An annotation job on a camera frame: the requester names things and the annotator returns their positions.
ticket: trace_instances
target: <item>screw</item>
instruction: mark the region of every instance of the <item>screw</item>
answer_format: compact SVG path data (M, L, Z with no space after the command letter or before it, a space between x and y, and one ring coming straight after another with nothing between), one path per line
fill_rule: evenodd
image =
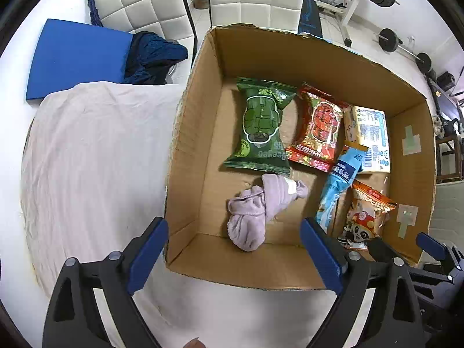
M112 251L108 255L108 259L110 260L118 260L121 257L121 252L120 251Z
M72 267L76 264L76 258L67 258L64 264L66 265L66 267Z
M348 258L350 258L351 260L356 261L356 260L361 259L361 255L359 255L359 252L357 252L357 251L350 251L348 253Z
M403 261L403 259L396 257L395 259L393 259L393 263L395 263L395 265L397 265L398 267L401 267L405 262Z

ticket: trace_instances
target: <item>dumbbell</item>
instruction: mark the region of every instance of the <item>dumbbell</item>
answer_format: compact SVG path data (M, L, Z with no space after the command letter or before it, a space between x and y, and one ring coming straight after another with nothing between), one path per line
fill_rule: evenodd
M383 29L380 32L379 44L382 47L382 50L386 52L395 52L397 48L401 48L404 52L409 53L416 59L417 67L425 75L428 75L432 70L432 60L430 57L424 52L415 55L406 48L402 47L401 44L403 44L403 41L399 39L396 33L391 29Z

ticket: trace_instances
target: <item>cardboard box flap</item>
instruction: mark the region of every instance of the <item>cardboard box flap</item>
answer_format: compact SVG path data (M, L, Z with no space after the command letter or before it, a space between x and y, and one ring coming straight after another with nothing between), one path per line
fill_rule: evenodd
M423 103L389 119L387 124L392 158L390 198L398 204L418 209L415 219L407 221L402 227L406 229L403 237L400 232L401 224L397 222L400 208L390 213L382 237L396 251L417 263L422 250L416 245L416 237L422 231L428 233L435 202L437 175L432 118L427 104ZM409 126L412 127L413 135L410 139L420 142L418 153L407 154L404 151L403 145Z
M207 39L199 57L202 59L201 66L194 67L192 71L176 127L166 199L170 236L198 218L214 127L211 117L216 116L222 87L215 48Z
M258 289L325 289L305 249L263 244L250 255L229 238L197 234L168 268L194 278Z
M254 252L240 250L227 237L227 201L261 184L262 175L222 165L240 136L244 100L235 85L237 76L296 87L306 81L337 99L385 111L391 174L359 174L357 178L393 201L417 209L414 224L405 227L396 222L396 210L384 229L384 239L395 250L417 261L421 250L415 238L428 230L435 192L435 142L424 96L380 64L324 40L233 25L208 32L184 94L166 201L168 267L236 286L324 288L301 247L299 227L305 217L315 215L326 173L292 162L291 177L307 184L308 198L293 202L269 221L265 244ZM298 114L295 101L284 110L279 133L286 145L294 138ZM343 137L340 131L338 150ZM334 212L335 235L343 229L350 196L350 192L343 194Z
M215 34L226 77L254 77L297 87L307 81L341 101L388 116L425 101L382 65L317 37L243 25L216 27Z

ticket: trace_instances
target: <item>lavender towel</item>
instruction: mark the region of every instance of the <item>lavender towel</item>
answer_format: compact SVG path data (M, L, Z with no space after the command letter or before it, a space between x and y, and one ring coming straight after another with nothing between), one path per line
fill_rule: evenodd
M229 237L244 251L254 251L263 242L266 222L297 198L306 198L308 188L300 181L282 175L264 174L263 187L253 186L229 200Z

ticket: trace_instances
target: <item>green snack bag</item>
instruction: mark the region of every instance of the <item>green snack bag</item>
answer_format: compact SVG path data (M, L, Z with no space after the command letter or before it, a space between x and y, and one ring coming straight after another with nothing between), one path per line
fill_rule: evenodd
M237 87L247 101L242 133L236 152L226 167L269 171L290 176L290 165L280 140L282 110L296 95L296 88L273 81L237 78Z

